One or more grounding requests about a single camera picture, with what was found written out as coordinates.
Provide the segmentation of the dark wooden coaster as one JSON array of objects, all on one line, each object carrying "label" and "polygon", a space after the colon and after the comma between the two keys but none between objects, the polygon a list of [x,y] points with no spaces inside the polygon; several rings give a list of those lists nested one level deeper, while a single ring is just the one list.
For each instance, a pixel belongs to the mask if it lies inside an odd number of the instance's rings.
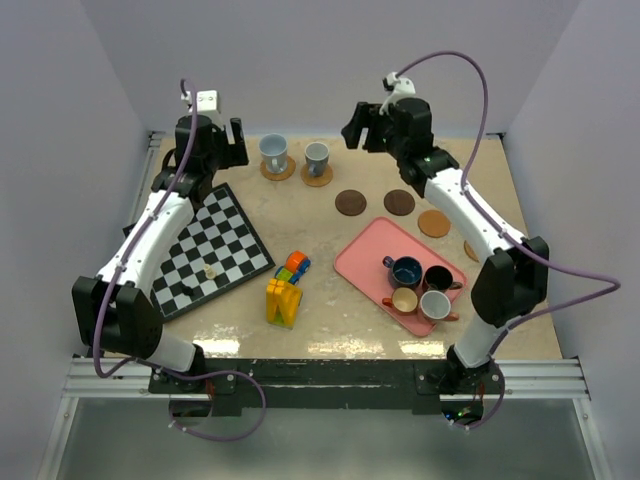
[{"label": "dark wooden coaster", "polygon": [[335,197],[335,207],[343,215],[357,216],[367,207],[366,197],[358,190],[347,189]]},{"label": "dark wooden coaster", "polygon": [[389,191],[383,200],[385,209],[396,216],[406,216],[413,212],[415,200],[413,196],[404,190],[394,189]]}]

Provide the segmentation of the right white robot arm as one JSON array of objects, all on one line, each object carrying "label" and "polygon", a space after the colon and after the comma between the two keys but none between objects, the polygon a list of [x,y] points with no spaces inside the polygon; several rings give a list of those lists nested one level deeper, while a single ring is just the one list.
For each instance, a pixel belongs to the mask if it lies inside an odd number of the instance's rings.
[{"label": "right white robot arm", "polygon": [[341,130],[349,149],[387,153],[402,180],[442,211],[476,254],[481,270],[471,289],[474,315],[447,352],[439,388],[466,393],[489,369],[494,344],[509,327],[547,297],[549,247],[504,222],[464,181],[463,170],[446,150],[435,146],[429,104],[404,98],[383,108],[359,102]]}]

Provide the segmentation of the small white cup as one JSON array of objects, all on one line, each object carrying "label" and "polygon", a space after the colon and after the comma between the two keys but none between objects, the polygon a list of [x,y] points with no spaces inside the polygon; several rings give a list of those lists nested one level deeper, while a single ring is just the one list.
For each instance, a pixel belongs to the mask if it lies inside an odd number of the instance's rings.
[{"label": "small white cup", "polygon": [[322,142],[309,143],[305,147],[305,160],[311,177],[322,176],[328,166],[329,147]]}]

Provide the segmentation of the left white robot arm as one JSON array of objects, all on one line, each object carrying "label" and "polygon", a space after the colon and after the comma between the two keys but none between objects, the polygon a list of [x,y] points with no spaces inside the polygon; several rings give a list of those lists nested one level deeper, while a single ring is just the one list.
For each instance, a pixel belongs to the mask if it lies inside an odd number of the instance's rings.
[{"label": "left white robot arm", "polygon": [[71,290],[79,334],[94,356],[123,354],[172,370],[185,392],[207,380],[201,350],[166,331],[150,293],[165,254],[213,189],[219,170],[248,164],[242,122],[216,125],[188,114],[175,127],[176,147],[166,154],[140,218],[112,259]]}]

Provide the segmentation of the dark blue cup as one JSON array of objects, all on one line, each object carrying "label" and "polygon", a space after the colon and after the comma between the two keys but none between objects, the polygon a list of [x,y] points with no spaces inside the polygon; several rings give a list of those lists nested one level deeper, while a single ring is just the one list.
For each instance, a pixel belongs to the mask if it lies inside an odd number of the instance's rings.
[{"label": "dark blue cup", "polygon": [[392,288],[415,290],[422,282],[423,269],[420,262],[411,256],[393,259],[385,256],[382,264],[388,269],[387,279]]}]

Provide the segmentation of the large light blue cup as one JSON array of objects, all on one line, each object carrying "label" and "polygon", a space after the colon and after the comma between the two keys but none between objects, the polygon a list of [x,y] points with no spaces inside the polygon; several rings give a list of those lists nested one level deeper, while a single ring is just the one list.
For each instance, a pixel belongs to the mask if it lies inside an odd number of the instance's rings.
[{"label": "large light blue cup", "polygon": [[281,174],[288,167],[288,142],[280,134],[271,133],[259,141],[262,164],[271,174]]}]

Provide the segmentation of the woven rattan coaster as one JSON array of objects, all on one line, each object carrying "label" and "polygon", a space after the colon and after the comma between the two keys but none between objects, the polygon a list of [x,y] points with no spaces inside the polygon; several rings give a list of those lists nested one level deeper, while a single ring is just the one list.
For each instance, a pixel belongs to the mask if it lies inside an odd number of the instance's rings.
[{"label": "woven rattan coaster", "polygon": [[286,180],[293,175],[295,170],[296,170],[296,161],[290,155],[287,156],[287,167],[281,173],[272,173],[267,169],[266,163],[264,161],[260,163],[260,172],[262,176],[270,181]]},{"label": "woven rattan coaster", "polygon": [[422,212],[417,221],[419,230],[430,238],[445,237],[450,229],[450,220],[439,210],[430,209]]},{"label": "woven rattan coaster", "polygon": [[323,187],[333,180],[333,170],[330,165],[305,165],[301,171],[301,179],[309,187]]},{"label": "woven rattan coaster", "polygon": [[465,254],[474,262],[478,263],[479,259],[467,241],[463,244]]}]

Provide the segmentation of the pink tray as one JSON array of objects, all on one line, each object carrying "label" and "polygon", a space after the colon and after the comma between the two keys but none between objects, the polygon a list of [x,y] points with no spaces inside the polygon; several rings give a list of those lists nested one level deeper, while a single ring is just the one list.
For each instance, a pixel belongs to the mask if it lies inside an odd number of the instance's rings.
[{"label": "pink tray", "polygon": [[383,266],[385,256],[393,259],[411,256],[426,269],[433,265],[448,268],[455,281],[467,284],[465,274],[451,262],[427,247],[419,239],[386,217],[372,220],[335,258],[335,270],[373,301],[397,323],[417,337],[428,336],[436,324],[421,313],[403,315],[384,306],[382,299],[390,297],[393,288]]}]

